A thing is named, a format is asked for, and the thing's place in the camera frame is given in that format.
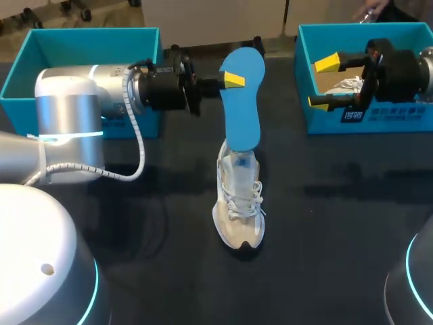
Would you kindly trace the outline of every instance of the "sneaker sole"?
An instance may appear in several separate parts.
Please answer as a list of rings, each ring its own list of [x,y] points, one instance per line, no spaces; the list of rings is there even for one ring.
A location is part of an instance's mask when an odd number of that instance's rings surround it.
[[[218,232],[218,235],[221,237],[221,239],[223,240],[224,244],[226,244],[228,247],[230,247],[230,248],[232,248],[234,250],[238,250],[238,248],[234,248],[233,246],[231,246],[226,241],[225,237],[223,236],[223,233],[221,232],[221,229],[219,227],[219,223],[217,222],[217,204],[218,203],[215,203],[215,205],[214,205],[214,207],[212,209],[212,217],[214,219],[214,224],[215,224],[215,228],[216,228],[216,230]],[[260,216],[261,216],[261,221],[262,221],[262,224],[263,224],[262,237],[260,238],[260,242],[258,242],[258,245],[256,247],[253,247],[253,249],[257,249],[260,246],[260,244],[261,244],[261,242],[263,240],[263,236],[265,235],[265,217],[263,217],[263,215],[260,215]]]

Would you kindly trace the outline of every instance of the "black table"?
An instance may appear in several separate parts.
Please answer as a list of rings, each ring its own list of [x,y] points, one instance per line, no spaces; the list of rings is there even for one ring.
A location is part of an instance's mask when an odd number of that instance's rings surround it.
[[[112,289],[113,325],[386,324],[386,274],[433,203],[433,135],[307,136],[293,61],[266,67],[257,157],[267,229],[256,259],[234,258],[214,229],[218,100],[199,119],[166,114],[140,180],[44,188],[85,234],[98,230],[87,238]],[[135,168],[134,141],[105,146],[111,168]]]

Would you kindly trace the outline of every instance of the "robotic arm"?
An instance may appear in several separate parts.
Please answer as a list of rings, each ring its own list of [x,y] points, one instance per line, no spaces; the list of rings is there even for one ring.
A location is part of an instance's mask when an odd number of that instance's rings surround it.
[[[432,48],[425,49],[417,58],[411,50],[396,50],[388,39],[372,39],[365,53],[336,52],[315,62],[315,66],[318,73],[364,67],[360,93],[309,98],[310,106],[327,112],[335,108],[366,111],[373,98],[392,103],[432,101]]]
[[[100,176],[133,181],[143,171],[145,152],[135,114],[188,110],[200,115],[202,96],[243,87],[245,79],[220,71],[198,78],[189,56],[174,47],[165,65],[144,60],[132,65],[49,68],[36,81],[38,138],[0,133],[0,183],[33,185],[91,181]],[[137,171],[124,176],[104,169],[101,118],[128,115],[139,144]]]

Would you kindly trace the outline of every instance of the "shoe insole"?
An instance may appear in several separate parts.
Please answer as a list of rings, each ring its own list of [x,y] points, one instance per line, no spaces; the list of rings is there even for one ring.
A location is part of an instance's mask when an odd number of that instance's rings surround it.
[[[255,48],[241,47],[225,58],[220,71],[245,78],[245,87],[220,90],[227,143],[233,151],[253,150],[260,141],[257,91],[265,75],[265,62]]]

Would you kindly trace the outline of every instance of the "blue bin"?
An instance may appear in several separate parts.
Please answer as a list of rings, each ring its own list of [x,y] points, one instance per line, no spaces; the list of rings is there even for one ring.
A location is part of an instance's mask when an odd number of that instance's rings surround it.
[[[295,78],[309,134],[433,131],[433,109],[425,104],[373,100],[358,123],[342,123],[343,108],[325,112],[309,106],[308,97],[321,95],[311,64],[337,51],[364,52],[368,40],[380,38],[389,39],[396,49],[412,49],[416,54],[433,46],[433,33],[424,23],[299,26]]]
[[[39,135],[35,82],[40,71],[55,66],[131,64],[163,59],[157,28],[34,29],[24,40],[0,93],[0,104],[20,135]],[[157,137],[160,112],[136,116],[144,137]],[[105,120],[107,139],[134,138],[129,119]]]

